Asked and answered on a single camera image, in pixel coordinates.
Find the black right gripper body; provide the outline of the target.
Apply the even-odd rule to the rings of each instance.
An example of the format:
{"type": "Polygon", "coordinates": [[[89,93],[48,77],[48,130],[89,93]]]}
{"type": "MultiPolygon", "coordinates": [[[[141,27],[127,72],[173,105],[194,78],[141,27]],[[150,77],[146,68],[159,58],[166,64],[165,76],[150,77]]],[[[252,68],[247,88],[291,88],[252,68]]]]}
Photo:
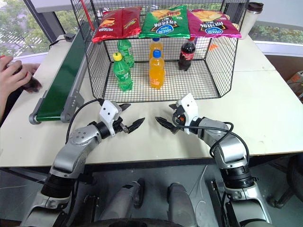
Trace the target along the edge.
{"type": "Polygon", "coordinates": [[[174,110],[173,121],[174,121],[175,126],[177,127],[177,132],[179,130],[184,131],[184,128],[177,126],[177,124],[182,125],[182,126],[185,125],[186,117],[185,117],[184,113],[185,113],[185,110],[181,105],[179,105],[177,110],[174,110]]]}

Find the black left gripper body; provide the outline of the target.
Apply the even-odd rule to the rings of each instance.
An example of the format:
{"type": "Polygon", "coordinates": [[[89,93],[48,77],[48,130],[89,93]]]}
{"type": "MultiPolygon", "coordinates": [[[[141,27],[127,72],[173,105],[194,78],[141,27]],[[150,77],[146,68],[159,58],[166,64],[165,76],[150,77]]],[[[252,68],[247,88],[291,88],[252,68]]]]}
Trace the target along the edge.
{"type": "Polygon", "coordinates": [[[123,124],[123,119],[121,117],[118,117],[118,119],[113,122],[113,129],[115,133],[129,133],[129,129],[123,124]]]}

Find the person's bare hand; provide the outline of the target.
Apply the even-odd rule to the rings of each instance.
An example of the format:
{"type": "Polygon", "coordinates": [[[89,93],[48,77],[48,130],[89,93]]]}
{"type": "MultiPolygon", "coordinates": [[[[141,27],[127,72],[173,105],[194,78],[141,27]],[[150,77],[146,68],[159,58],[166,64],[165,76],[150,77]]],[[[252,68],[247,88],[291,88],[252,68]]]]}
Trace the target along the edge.
{"type": "Polygon", "coordinates": [[[28,65],[22,65],[21,61],[15,61],[9,65],[12,60],[11,56],[0,57],[0,95],[2,97],[8,96],[17,88],[28,83],[32,77],[28,65]]]}
{"type": "Polygon", "coordinates": [[[39,68],[40,63],[23,63],[22,66],[32,75],[34,75],[37,69],[39,68]]]}

